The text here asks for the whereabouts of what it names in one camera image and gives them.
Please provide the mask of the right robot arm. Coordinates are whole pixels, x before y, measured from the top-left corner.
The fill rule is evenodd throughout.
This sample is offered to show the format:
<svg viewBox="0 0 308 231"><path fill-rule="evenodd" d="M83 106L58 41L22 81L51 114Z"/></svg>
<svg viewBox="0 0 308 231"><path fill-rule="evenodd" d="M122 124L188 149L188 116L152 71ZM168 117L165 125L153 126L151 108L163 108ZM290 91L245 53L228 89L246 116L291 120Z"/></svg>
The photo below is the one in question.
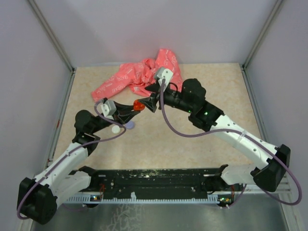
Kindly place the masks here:
<svg viewBox="0 0 308 231"><path fill-rule="evenodd" d="M252 135L233 122L221 109L205 99L206 90L195 79L187 79L181 91L167 87L160 91L158 83L148 86L150 97L140 99L149 110L155 112L164 104L189 113L188 120L207 134L215 134L252 161L249 165L224 167L215 178L215 185L224 191L234 184L255 184L268 192L278 188L289 166L291 150L282 144L277 147Z"/></svg>

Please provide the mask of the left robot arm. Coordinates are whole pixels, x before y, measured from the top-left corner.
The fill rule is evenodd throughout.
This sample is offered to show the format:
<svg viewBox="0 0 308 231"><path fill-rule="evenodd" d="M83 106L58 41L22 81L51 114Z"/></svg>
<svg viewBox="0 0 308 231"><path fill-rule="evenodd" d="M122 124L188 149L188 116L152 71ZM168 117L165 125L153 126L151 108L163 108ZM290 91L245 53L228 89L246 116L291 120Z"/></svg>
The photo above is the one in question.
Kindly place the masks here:
<svg viewBox="0 0 308 231"><path fill-rule="evenodd" d="M76 135L68 148L44 171L34 178L24 178L19 185L17 217L21 220L32 219L40 224L48 223L57 209L75 193L99 188L100 179L83 170L71 175L74 167L87 159L103 140L95 133L117 125L121 135L126 132L125 124L144 109L135 101L133 105L116 103L102 99L95 103L93 115L81 110L75 116Z"/></svg>

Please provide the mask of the white earbud charging case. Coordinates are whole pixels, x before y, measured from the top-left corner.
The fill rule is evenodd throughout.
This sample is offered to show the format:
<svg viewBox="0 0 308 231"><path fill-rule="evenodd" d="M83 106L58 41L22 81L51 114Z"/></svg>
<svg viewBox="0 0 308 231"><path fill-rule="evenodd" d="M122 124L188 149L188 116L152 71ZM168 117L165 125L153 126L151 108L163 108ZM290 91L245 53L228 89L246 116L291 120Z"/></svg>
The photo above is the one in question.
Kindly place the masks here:
<svg viewBox="0 0 308 231"><path fill-rule="evenodd" d="M121 132L121 128L118 125L114 125L112 126L111 131L113 134L119 134Z"/></svg>

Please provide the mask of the purple earbud charging case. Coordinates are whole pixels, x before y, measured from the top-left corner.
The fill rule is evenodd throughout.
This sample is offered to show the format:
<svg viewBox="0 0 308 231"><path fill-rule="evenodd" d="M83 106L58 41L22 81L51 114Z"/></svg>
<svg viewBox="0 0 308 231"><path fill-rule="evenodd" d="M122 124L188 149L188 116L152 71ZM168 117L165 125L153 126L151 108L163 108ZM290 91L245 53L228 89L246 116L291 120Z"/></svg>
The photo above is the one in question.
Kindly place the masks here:
<svg viewBox="0 0 308 231"><path fill-rule="evenodd" d="M134 129L135 123L133 121L129 121L127 124L125 124L127 129Z"/></svg>

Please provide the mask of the orange earbud charging case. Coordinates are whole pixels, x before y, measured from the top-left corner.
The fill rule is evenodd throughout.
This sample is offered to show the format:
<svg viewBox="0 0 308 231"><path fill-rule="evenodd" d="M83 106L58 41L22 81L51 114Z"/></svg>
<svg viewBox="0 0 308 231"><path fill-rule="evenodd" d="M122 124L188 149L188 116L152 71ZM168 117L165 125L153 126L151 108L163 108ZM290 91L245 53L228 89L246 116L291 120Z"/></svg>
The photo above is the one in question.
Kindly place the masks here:
<svg viewBox="0 0 308 231"><path fill-rule="evenodd" d="M133 111L141 112L145 109L145 105L141 103L139 100L135 100L133 103Z"/></svg>

